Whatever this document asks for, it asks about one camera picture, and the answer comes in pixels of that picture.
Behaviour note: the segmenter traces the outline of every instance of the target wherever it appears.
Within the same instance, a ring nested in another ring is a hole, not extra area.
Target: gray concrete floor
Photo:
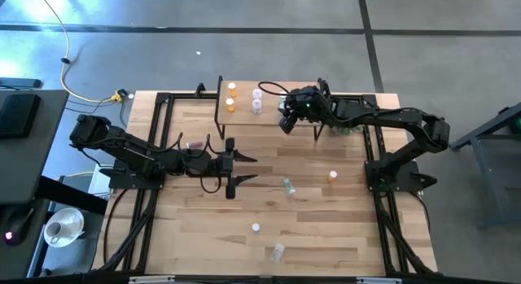
[[[361,28],[357,0],[49,0],[66,24],[176,27]],[[520,29],[521,0],[367,0],[373,28]],[[6,0],[0,24],[55,23],[41,0]],[[235,80],[314,81],[334,91],[374,92],[360,35],[71,33],[67,83],[103,98],[114,90],[214,88]],[[451,140],[521,99],[519,37],[375,37],[387,93],[401,105],[445,116]],[[0,32],[0,75],[35,77],[60,89],[62,33]],[[97,114],[119,124],[119,105]],[[130,104],[125,111],[129,114]],[[77,114],[66,111],[44,171],[89,171],[68,146]],[[92,155],[104,164],[112,158]],[[439,182],[426,191],[437,264],[451,276],[520,282],[518,225],[477,230],[490,200],[470,149],[424,155]]]

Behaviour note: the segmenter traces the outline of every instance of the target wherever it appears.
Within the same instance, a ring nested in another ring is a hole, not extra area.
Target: black desk
[[[18,246],[0,239],[0,280],[26,277],[46,221],[49,200],[104,214],[107,201],[42,176],[68,92],[64,90],[0,91],[0,106],[10,94],[37,94],[42,100],[27,138],[0,139],[0,229],[16,204],[32,201],[35,214],[27,238]]]
[[[32,93],[42,100],[29,136],[0,139],[0,204],[27,203],[34,197],[68,98],[64,90],[3,90],[0,107],[10,94]]]

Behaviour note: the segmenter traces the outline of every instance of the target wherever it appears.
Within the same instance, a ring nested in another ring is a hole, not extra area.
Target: green object
[[[284,177],[284,179],[282,179],[282,182],[284,182],[284,186],[286,187],[288,194],[295,193],[295,187],[293,187],[293,184],[291,183],[289,178]]]
[[[333,131],[338,135],[349,135],[350,133],[360,133],[364,130],[363,125],[357,125],[353,128],[333,127]]]

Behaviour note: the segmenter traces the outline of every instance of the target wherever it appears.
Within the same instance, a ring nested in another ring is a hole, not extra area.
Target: white cup
[[[46,235],[50,237],[50,243],[57,243],[61,238],[66,238],[71,234],[71,230],[66,224],[52,222],[46,226]]]

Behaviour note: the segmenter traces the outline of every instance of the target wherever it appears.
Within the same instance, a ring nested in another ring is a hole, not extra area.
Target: white bottle cap
[[[253,90],[253,98],[254,99],[261,99],[262,98],[262,91],[261,91],[261,89],[254,89]]]
[[[262,102],[259,99],[255,99],[252,102],[253,109],[261,109],[262,108]]]

